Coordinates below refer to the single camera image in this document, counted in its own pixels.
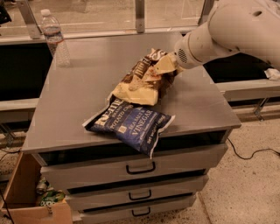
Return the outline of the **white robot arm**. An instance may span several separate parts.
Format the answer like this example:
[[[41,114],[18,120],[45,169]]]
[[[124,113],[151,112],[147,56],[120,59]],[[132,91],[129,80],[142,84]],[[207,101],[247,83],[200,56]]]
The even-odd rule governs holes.
[[[273,0],[216,0],[207,21],[189,31],[154,66],[158,74],[191,69],[237,53],[280,69],[279,4]]]

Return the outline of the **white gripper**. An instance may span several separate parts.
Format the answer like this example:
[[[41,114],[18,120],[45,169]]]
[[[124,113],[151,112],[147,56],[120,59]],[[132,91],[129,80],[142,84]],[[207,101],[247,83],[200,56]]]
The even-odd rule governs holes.
[[[190,69],[203,65],[218,59],[221,55],[221,48],[213,41],[208,25],[204,23],[180,39],[174,47],[174,53],[167,53],[154,68],[158,74],[174,71],[181,73],[184,68]]]

